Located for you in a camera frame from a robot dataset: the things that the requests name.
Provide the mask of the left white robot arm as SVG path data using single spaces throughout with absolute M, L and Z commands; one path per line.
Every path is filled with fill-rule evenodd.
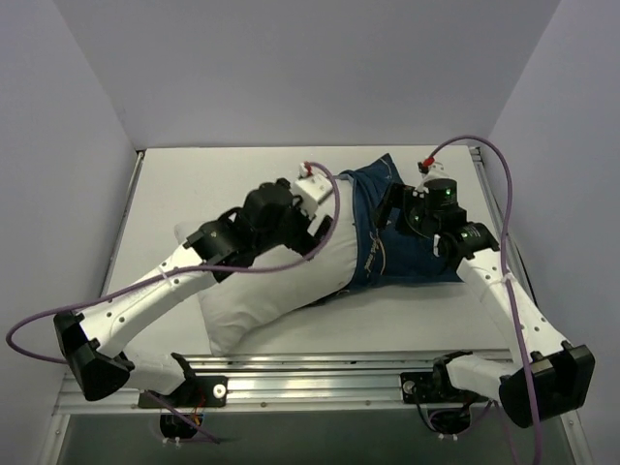
M 192 295 L 234 273 L 256 274 L 255 259 L 285 246 L 304 259 L 328 241 L 335 219 L 309 228 L 318 208 L 338 195 L 320 174 L 289 182 L 279 178 L 252 190 L 243 205 L 200 225 L 172 254 L 130 287 L 78 310 L 57 314 L 54 327 L 84 398 L 99 401 L 122 388 L 148 390 L 173 406 L 188 404 L 196 374 L 180 354 L 140 354 L 128 344 Z

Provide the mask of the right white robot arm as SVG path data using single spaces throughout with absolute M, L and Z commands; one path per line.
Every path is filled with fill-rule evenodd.
M 502 268 L 500 245 L 488 227 L 472 222 L 457 202 L 457 183 L 425 180 L 418 187 L 393 183 L 379 203 L 382 229 L 399 212 L 399 233 L 427 239 L 434 256 L 469 288 L 509 346 L 511 363 L 459 351 L 433 362 L 430 387 L 441 399 L 464 391 L 501 403 L 519 427 L 583 406 L 595 368 L 584 345 L 575 346 L 541 313 L 521 285 Z

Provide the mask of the white pillow insert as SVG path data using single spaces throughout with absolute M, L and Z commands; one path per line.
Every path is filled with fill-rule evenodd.
M 229 354 L 250 331 L 344 289 L 357 268 L 354 181 L 336 178 L 340 214 L 327 245 L 311 261 L 273 273 L 235 273 L 198 293 L 202 318 L 215 356 Z

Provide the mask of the blue patterned pillowcase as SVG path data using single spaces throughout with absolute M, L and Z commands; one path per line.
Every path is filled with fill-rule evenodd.
M 347 281 L 317 300 L 317 305 L 372 288 L 460 281 L 445 260 L 433 255 L 431 241 L 396 230 L 396 212 L 389 214 L 384 229 L 375 226 L 374 216 L 382 197 L 391 184 L 402 181 L 388 153 L 364 167 L 342 171 L 336 181 L 340 194 L 337 226 L 327 246 L 312 263 L 317 264 L 327 256 L 342 261 L 345 269 L 341 274 Z

